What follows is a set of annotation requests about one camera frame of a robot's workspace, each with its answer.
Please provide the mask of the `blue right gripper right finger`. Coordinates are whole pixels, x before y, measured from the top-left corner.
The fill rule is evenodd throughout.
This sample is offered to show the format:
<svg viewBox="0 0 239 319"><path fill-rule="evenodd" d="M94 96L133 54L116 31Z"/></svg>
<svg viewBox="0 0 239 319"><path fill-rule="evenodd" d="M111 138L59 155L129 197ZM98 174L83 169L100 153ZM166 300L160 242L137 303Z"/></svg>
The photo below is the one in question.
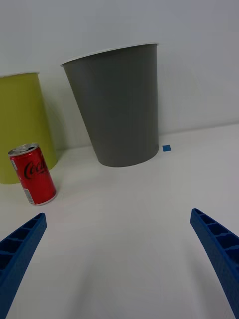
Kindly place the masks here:
<svg viewBox="0 0 239 319"><path fill-rule="evenodd" d="M239 317L239 237L194 208L190 224L216 272L235 318Z"/></svg>

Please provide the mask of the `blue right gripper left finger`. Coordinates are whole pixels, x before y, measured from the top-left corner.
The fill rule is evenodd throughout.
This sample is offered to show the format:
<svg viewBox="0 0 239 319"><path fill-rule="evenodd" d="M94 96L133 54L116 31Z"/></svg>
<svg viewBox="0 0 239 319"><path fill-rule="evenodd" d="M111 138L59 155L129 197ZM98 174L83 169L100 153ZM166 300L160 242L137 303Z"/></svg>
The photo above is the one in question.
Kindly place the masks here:
<svg viewBox="0 0 239 319"><path fill-rule="evenodd" d="M39 213L0 242L0 318L6 318L26 269L47 228Z"/></svg>

